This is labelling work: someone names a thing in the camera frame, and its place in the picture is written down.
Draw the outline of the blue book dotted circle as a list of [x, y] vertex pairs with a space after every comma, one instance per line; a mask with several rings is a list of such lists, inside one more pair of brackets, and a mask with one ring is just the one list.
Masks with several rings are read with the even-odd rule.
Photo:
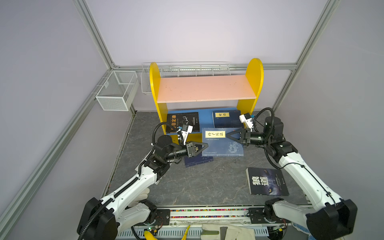
[[203, 157], [202, 155], [198, 155], [193, 158], [185, 157], [184, 163], [185, 163], [185, 167], [189, 168], [189, 167], [209, 163], [209, 162], [212, 162], [213, 160], [214, 160], [213, 157]]

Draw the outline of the blue book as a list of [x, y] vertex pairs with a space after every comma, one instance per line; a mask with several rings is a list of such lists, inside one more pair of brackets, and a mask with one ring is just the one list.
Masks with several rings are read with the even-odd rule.
[[217, 110], [213, 111], [215, 128], [243, 128], [240, 121], [240, 110]]
[[208, 148], [203, 150], [203, 157], [243, 157], [243, 145], [227, 138], [239, 130], [238, 128], [203, 128], [203, 143], [208, 144]]

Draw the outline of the black book yellow title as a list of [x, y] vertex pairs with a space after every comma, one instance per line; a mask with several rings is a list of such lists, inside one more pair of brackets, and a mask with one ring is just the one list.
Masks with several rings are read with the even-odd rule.
[[183, 125], [192, 126], [193, 133], [200, 131], [200, 119], [198, 112], [168, 114], [167, 123], [174, 128], [182, 127]]

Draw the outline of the dark book white characters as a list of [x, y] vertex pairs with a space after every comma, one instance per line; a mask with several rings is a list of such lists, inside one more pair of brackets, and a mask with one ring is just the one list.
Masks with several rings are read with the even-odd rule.
[[251, 195], [288, 196], [289, 190], [281, 170], [247, 168], [249, 192]]

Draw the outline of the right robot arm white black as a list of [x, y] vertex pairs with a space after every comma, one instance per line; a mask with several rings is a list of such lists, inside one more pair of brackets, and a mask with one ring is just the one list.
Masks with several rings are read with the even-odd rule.
[[307, 165], [297, 148], [288, 142], [283, 134], [284, 124], [275, 116], [272, 108], [266, 108], [271, 115], [265, 119], [262, 132], [256, 130], [259, 114], [239, 116], [245, 124], [243, 129], [226, 137], [244, 146], [253, 145], [264, 149], [268, 162], [277, 170], [286, 170], [303, 190], [312, 204], [304, 208], [291, 204], [282, 198], [265, 202], [263, 216], [267, 222], [288, 220], [309, 230], [317, 240], [336, 240], [354, 231], [358, 207], [352, 200], [344, 200], [328, 187]]

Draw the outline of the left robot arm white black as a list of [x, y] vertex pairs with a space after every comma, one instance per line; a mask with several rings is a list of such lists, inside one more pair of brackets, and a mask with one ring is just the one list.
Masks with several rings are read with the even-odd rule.
[[208, 148], [207, 143], [188, 141], [190, 127], [174, 127], [178, 142], [169, 135], [156, 136], [167, 123], [156, 125], [152, 149], [136, 167], [136, 174], [100, 200], [90, 199], [83, 210], [77, 233], [80, 240], [114, 240], [121, 231], [137, 224], [153, 223], [157, 207], [145, 198], [148, 188], [158, 184], [172, 163], [193, 158]]

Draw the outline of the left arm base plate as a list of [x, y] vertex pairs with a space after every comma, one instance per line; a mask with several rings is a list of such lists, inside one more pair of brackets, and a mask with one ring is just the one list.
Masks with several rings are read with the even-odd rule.
[[168, 226], [171, 220], [170, 209], [157, 209], [150, 212], [148, 218], [140, 226]]

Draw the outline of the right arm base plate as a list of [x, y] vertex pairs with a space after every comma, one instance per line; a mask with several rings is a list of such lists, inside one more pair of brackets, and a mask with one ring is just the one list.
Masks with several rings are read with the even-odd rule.
[[267, 224], [264, 207], [248, 208], [246, 216], [250, 219], [252, 224]]

